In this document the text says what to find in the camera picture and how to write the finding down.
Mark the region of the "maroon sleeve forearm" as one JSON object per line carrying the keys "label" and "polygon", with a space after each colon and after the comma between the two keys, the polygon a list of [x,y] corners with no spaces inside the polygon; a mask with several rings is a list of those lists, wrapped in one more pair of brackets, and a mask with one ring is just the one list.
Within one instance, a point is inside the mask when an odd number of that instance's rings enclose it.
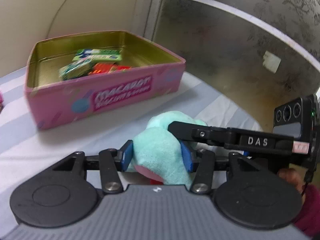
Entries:
{"label": "maroon sleeve forearm", "polygon": [[300,231],[314,237],[319,234],[319,189],[314,185],[308,185],[304,196],[302,209],[293,223]]}

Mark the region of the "person's right hand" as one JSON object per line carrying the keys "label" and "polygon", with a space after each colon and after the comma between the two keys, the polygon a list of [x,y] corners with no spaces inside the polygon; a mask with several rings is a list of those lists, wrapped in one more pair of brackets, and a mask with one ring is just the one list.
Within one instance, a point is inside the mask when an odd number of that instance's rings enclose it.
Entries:
{"label": "person's right hand", "polygon": [[293,185],[296,190],[300,193],[302,197],[302,203],[305,202],[305,195],[303,194],[304,190],[304,181],[299,175],[299,173],[294,168],[284,168],[280,169],[277,175],[287,181],[289,184]]}

